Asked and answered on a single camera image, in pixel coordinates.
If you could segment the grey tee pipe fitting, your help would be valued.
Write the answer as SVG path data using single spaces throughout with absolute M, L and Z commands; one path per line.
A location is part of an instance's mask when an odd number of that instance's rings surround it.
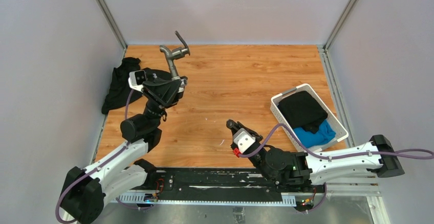
M 178 76 L 176 78 L 172 78 L 172 80 L 180 84 L 178 93 L 182 93 L 185 91 L 185 87 L 187 86 L 187 80 L 188 80 L 187 76 Z

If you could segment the grey faucet with lever handle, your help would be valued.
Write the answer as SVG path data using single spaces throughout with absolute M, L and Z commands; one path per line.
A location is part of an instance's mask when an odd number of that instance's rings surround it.
M 175 60 L 184 58 L 185 55 L 190 55 L 190 48 L 183 37 L 180 35 L 178 31 L 175 31 L 176 37 L 182 43 L 181 47 L 170 50 L 166 45 L 159 45 L 159 50 L 164 54 L 165 60 L 168 64 L 169 72 L 172 76 L 172 79 L 177 79 L 180 77 L 178 70 L 175 65 Z

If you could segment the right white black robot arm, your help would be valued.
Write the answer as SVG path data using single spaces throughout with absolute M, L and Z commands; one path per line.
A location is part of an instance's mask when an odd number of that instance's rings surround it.
M 240 122 L 228 120 L 231 148 L 238 158 L 247 158 L 267 180 L 278 186 L 293 186 L 304 192 L 340 177 L 372 172 L 379 178 L 405 173 L 390 141 L 374 135 L 359 146 L 326 152 L 289 152 L 268 145 L 266 139 Z

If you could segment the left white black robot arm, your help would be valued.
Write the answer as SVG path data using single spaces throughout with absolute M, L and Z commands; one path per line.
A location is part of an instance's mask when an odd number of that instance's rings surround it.
M 149 190 L 156 185 L 152 164 L 134 160 L 159 144 L 162 134 L 159 127 L 167 119 L 166 109 L 183 97 L 187 80 L 186 76 L 146 77 L 143 71 L 128 78 L 131 90 L 148 98 L 145 110 L 121 122 L 124 142 L 120 146 L 84 168 L 75 166 L 67 172 L 55 206 L 59 223 L 92 223 L 122 193 L 137 186 Z

